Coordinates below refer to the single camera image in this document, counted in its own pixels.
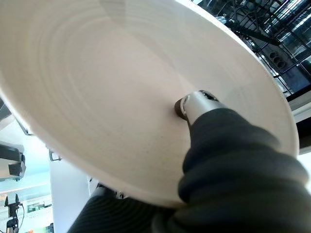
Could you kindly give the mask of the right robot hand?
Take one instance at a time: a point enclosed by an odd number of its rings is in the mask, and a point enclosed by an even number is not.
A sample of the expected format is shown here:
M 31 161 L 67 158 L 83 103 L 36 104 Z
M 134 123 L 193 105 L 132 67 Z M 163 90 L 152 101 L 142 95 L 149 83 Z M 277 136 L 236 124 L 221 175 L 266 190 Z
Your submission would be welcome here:
M 185 205 L 165 209 L 98 185 L 71 233 L 308 233 L 308 174 L 278 141 L 200 90 L 175 103 L 190 131 L 178 184 Z

